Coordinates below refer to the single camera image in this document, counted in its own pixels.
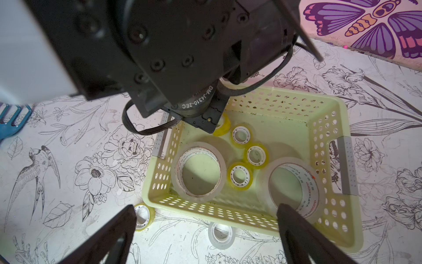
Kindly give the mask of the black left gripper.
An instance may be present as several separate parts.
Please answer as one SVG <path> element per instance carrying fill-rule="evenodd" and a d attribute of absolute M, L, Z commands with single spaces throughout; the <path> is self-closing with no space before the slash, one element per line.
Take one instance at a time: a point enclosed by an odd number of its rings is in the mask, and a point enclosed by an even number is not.
<path fill-rule="evenodd" d="M 212 134 L 229 100 L 228 96 L 219 91 L 221 87 L 223 87 L 221 82 L 213 82 L 182 103 L 173 105 L 166 103 L 163 110 L 195 128 Z"/>

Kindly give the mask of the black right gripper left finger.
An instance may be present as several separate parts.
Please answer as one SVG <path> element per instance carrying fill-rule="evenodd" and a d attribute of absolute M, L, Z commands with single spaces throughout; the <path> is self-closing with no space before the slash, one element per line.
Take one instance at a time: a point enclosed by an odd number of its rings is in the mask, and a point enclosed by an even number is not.
<path fill-rule="evenodd" d="M 64 258 L 62 264 L 125 264 L 137 218 L 133 205 L 123 208 L 86 242 Z"/>

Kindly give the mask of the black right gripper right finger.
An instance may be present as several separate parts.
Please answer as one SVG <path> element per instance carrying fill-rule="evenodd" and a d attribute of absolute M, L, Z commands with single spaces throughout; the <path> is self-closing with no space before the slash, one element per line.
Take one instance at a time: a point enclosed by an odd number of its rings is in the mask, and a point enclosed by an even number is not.
<path fill-rule="evenodd" d="M 349 256 L 288 204 L 277 210 L 279 234 L 288 264 L 353 264 Z"/>

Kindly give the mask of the yellow tape roll cluster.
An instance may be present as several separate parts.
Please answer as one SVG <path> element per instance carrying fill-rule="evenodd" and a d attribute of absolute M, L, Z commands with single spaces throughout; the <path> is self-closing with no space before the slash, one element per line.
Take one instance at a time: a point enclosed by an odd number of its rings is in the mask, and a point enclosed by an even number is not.
<path fill-rule="evenodd" d="M 243 160 L 253 168 L 261 169 L 269 163 L 269 153 L 263 144 L 251 143 L 245 148 Z"/>
<path fill-rule="evenodd" d="M 230 132 L 230 140 L 234 147 L 245 148 L 252 142 L 252 129 L 247 124 L 235 125 Z"/>
<path fill-rule="evenodd" d="M 216 128 L 213 132 L 214 136 L 223 136 L 230 131 L 231 121 L 226 113 L 223 113 Z"/>

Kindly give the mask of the large clear tape roll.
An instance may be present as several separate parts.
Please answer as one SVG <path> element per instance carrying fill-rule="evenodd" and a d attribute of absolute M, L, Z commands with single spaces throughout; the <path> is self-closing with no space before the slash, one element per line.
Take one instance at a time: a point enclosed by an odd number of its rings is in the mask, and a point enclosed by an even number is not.
<path fill-rule="evenodd" d="M 223 190 L 227 169 L 222 154 L 214 146 L 194 142 L 178 150 L 170 173 L 173 189 L 181 198 L 204 204 Z"/>
<path fill-rule="evenodd" d="M 324 211 L 322 180 L 315 169 L 299 158 L 283 157 L 269 163 L 259 173 L 256 193 L 264 211 L 274 217 L 283 203 L 311 224 Z"/>

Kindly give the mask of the pale green perforated storage basket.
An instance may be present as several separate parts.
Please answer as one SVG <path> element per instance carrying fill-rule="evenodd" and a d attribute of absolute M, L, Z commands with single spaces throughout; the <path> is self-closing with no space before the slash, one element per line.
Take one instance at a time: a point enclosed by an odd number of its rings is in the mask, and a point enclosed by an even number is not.
<path fill-rule="evenodd" d="M 231 98 L 213 134 L 180 122 L 166 155 L 151 159 L 142 197 L 272 236 L 286 203 L 342 250 L 363 245 L 347 108 L 333 96 L 260 88 Z"/>

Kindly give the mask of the small clear tape roll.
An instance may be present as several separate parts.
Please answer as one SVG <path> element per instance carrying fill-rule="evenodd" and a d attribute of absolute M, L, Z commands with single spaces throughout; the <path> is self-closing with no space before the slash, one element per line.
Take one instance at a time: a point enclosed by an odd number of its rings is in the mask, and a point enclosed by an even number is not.
<path fill-rule="evenodd" d="M 208 238 L 215 248 L 226 250 L 235 241 L 236 229 L 232 226 L 211 222 L 208 227 Z"/>

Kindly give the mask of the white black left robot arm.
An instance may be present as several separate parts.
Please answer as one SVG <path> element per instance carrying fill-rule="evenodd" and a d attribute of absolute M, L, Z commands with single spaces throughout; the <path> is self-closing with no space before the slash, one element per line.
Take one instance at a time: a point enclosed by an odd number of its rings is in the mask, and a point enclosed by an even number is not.
<path fill-rule="evenodd" d="M 238 85 L 292 52 L 287 1 L 2 1 L 1 102 L 128 93 L 213 133 Z"/>

